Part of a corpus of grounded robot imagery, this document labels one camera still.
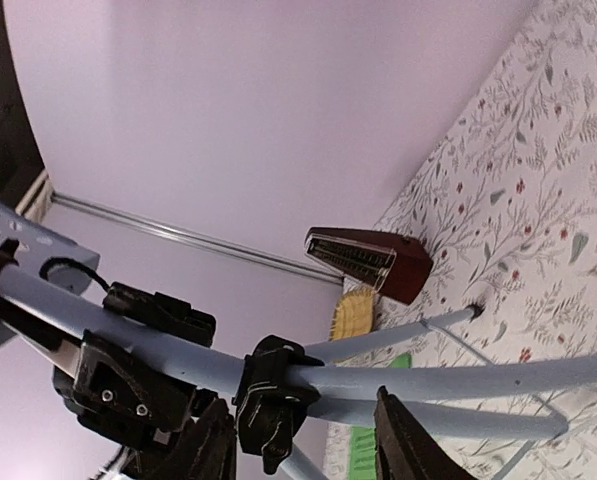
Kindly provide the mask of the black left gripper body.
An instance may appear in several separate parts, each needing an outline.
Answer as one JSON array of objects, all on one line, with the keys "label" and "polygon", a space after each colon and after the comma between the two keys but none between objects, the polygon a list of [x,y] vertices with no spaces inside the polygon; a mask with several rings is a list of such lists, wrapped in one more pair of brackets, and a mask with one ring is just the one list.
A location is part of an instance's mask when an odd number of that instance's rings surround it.
[{"label": "black left gripper body", "polygon": [[75,373],[59,367],[52,383],[80,425],[135,450],[171,450],[185,424],[202,415],[216,392],[168,377],[87,331]]}]

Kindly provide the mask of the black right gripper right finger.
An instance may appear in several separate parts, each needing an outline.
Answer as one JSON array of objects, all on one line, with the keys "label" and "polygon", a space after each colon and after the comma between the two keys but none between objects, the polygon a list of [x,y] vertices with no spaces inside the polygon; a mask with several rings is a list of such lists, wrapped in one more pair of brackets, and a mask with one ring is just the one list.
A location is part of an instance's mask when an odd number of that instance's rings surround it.
[{"label": "black right gripper right finger", "polygon": [[385,387],[374,410],[376,478],[382,480],[474,480],[427,433]]}]

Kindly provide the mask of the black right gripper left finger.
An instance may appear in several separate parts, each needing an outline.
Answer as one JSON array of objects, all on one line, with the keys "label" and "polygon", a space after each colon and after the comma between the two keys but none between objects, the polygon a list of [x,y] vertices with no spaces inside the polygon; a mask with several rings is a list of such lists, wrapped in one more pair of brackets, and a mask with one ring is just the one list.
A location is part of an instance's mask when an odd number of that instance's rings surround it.
[{"label": "black right gripper left finger", "polygon": [[234,417],[223,399],[215,399],[194,425],[185,427],[162,478],[234,479],[236,464]]}]

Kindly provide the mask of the white perforated music stand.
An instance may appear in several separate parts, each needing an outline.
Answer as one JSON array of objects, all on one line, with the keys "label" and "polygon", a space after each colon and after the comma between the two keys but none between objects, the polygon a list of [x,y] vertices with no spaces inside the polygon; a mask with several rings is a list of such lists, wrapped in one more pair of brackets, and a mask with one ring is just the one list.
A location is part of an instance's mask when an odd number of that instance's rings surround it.
[{"label": "white perforated music stand", "polygon": [[[467,410],[463,399],[536,396],[597,384],[597,354],[526,364],[455,368],[345,368],[342,361],[428,331],[482,316],[482,303],[363,336],[303,346],[278,336],[242,358],[159,332],[83,298],[98,280],[96,253],[17,215],[0,203],[0,345],[17,333],[54,367],[72,375],[77,350],[92,332],[168,377],[217,393],[234,417],[236,455],[259,457],[267,474],[295,479],[319,472],[297,448],[308,417],[375,429],[377,391],[385,387],[436,441],[438,436],[559,439],[569,428],[556,411],[545,417]],[[194,425],[198,418],[188,421]],[[171,450],[121,446],[110,477],[163,479]]]}]

